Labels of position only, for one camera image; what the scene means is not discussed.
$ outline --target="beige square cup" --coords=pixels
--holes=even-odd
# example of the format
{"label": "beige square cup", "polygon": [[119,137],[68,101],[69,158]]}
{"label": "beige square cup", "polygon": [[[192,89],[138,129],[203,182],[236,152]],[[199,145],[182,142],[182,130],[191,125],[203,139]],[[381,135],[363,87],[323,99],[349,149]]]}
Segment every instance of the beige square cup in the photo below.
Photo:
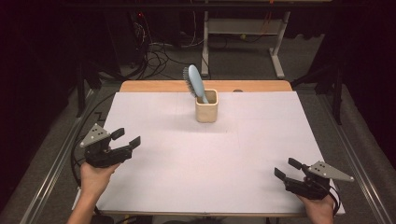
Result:
{"label": "beige square cup", "polygon": [[209,104],[204,104],[201,97],[195,100],[195,117],[198,122],[212,123],[218,118],[218,92],[208,89],[205,90],[205,96]]}

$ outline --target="forearm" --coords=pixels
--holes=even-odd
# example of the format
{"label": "forearm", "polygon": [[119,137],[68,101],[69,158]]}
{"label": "forearm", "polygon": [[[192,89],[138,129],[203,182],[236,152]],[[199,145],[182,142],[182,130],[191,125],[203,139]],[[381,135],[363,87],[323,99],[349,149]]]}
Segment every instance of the forearm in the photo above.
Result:
{"label": "forearm", "polygon": [[98,199],[94,195],[81,194],[67,224],[89,224]]}

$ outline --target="gray carpet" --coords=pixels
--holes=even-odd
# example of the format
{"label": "gray carpet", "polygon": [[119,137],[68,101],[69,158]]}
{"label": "gray carpet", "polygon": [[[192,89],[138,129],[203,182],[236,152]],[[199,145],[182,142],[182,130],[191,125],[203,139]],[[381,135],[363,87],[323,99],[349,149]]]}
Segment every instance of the gray carpet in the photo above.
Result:
{"label": "gray carpet", "polygon": [[[320,44],[321,38],[303,40],[300,37],[296,39],[285,39],[282,43],[279,58],[282,63],[286,80],[292,81],[295,78],[303,76],[309,69],[315,53]],[[276,79],[275,71],[271,65],[271,59],[268,55],[268,48],[275,44],[273,36],[263,37],[254,43],[241,43],[236,40],[229,40],[226,48],[225,42],[219,39],[213,39],[210,42],[212,47],[209,53],[209,68],[212,79]],[[196,63],[199,67],[201,64],[201,47],[174,49],[166,47],[168,56],[175,61],[184,63]],[[162,75],[151,77],[150,79],[169,79],[170,77],[181,79],[181,71],[185,65],[168,61]],[[92,105],[96,105],[108,95],[118,91],[120,83],[104,83],[101,90],[90,96]],[[353,169],[351,159],[347,153],[346,141],[340,137],[339,128],[334,126],[332,117],[327,110],[327,101],[329,97],[315,95],[313,85],[301,85],[296,88],[300,100],[304,107],[305,114],[309,124],[317,139],[318,146],[325,161],[340,170],[356,175]],[[103,124],[103,118],[106,117],[111,106],[111,99],[104,101],[95,112],[101,112],[102,115],[92,114],[84,125],[82,133],[88,131],[95,123]],[[51,166],[57,159],[61,149],[64,148],[67,134],[72,129],[77,114],[77,93],[74,91],[70,95],[69,106],[53,122],[50,133],[43,142],[41,148],[37,151],[32,163],[23,177],[18,188],[12,195],[5,210],[0,215],[0,223],[20,223],[25,211],[33,200],[35,194],[45,181]],[[359,111],[354,106],[353,100],[347,92],[343,91],[343,103],[341,108],[343,133],[347,137],[347,143],[356,151],[356,156],[361,161],[364,171],[367,174],[373,186],[378,192],[381,203],[388,211],[395,208],[396,195],[396,174],[389,164],[387,158],[370,134]],[[77,154],[82,156],[82,150],[77,150]],[[65,223],[71,212],[71,206],[77,193],[77,185],[71,174],[69,160],[61,166],[62,171],[56,176],[53,189],[47,200],[43,200],[42,210],[37,210],[36,219],[31,223]],[[335,219],[335,223],[379,223],[379,218],[367,200],[367,193],[363,190],[364,186],[360,181],[346,183],[335,181],[340,189],[343,205],[346,214]],[[389,214],[393,220],[396,216]],[[168,217],[158,216],[154,218],[154,223],[164,223],[172,219],[192,220],[194,217]],[[247,217],[226,217],[224,223],[265,223],[263,218]],[[280,223],[309,223],[306,217],[281,218]]]}

